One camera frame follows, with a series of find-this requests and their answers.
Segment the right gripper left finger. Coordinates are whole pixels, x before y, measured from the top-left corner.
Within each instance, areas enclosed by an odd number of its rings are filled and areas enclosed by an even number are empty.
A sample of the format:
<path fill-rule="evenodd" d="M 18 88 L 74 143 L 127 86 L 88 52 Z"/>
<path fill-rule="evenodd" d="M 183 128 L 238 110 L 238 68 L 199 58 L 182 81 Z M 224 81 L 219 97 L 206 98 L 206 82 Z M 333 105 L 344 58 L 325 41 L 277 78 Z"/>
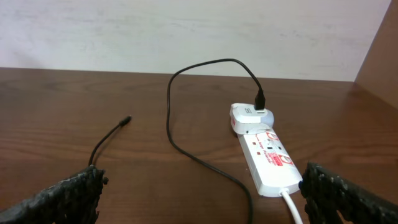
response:
<path fill-rule="evenodd" d="M 1 211 L 1 223 L 95 223 L 98 202 L 108 178 L 90 165 L 21 203 Z"/>

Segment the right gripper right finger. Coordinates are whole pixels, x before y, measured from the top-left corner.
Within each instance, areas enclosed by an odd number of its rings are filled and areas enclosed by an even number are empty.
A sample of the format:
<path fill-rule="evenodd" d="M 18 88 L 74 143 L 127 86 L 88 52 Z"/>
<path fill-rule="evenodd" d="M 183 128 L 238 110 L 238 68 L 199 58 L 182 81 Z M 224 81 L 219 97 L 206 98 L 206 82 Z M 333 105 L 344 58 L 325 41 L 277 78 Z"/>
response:
<path fill-rule="evenodd" d="M 300 181 L 309 222 L 397 223 L 397 205 L 384 200 L 313 162 Z"/>

